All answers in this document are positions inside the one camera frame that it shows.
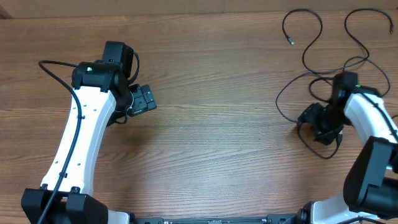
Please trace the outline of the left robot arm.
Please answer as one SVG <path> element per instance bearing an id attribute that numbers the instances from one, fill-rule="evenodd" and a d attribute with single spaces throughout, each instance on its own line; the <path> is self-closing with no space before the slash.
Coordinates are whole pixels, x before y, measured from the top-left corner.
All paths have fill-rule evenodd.
<path id="1" fill-rule="evenodd" d="M 73 66 L 72 83 L 39 67 L 72 95 L 58 151 L 38 189 L 25 189 L 21 207 L 31 223 L 136 223 L 133 213 L 110 210 L 93 197 L 96 160 L 105 129 L 156 109 L 149 85 L 135 83 L 138 54 L 124 42 L 107 41 L 95 62 Z"/>

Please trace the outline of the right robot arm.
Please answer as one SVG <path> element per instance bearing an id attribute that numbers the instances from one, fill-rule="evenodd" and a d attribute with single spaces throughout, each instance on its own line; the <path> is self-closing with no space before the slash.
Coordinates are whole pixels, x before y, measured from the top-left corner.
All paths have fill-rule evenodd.
<path id="1" fill-rule="evenodd" d="M 363 149 L 346 176 L 343 191 L 327 200 L 310 202 L 291 223 L 381 223 L 397 218 L 397 126 L 375 88 L 358 83 L 358 74 L 343 72 L 330 79 L 327 105 L 311 104 L 297 120 L 309 124 L 317 142 L 341 143 L 345 126 L 354 127 Z"/>

